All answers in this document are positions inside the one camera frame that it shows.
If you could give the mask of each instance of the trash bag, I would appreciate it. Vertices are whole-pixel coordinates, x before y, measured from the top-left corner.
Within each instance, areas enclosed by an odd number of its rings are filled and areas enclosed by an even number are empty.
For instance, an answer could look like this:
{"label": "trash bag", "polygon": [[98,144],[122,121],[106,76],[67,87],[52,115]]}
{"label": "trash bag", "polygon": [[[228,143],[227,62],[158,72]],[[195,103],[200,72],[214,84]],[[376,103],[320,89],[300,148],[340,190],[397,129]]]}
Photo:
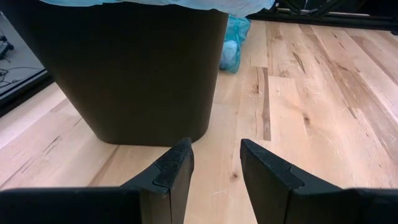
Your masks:
{"label": "trash bag", "polygon": [[102,3],[129,1],[141,4],[164,6],[176,4],[192,9],[217,9],[236,17],[244,17],[259,12],[261,9],[270,9],[275,0],[41,0],[58,6],[94,6]]}
{"label": "trash bag", "polygon": [[241,46],[250,29],[250,20],[229,16],[220,69],[236,73],[241,63]]}

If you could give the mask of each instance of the trash can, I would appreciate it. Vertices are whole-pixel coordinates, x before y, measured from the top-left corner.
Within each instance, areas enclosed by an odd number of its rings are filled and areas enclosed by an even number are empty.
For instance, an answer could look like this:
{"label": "trash can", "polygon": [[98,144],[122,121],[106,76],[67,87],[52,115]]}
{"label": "trash can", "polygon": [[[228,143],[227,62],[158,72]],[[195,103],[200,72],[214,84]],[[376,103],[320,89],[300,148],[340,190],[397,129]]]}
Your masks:
{"label": "trash can", "polygon": [[172,146],[206,132],[227,14],[131,2],[0,7],[101,140]]}

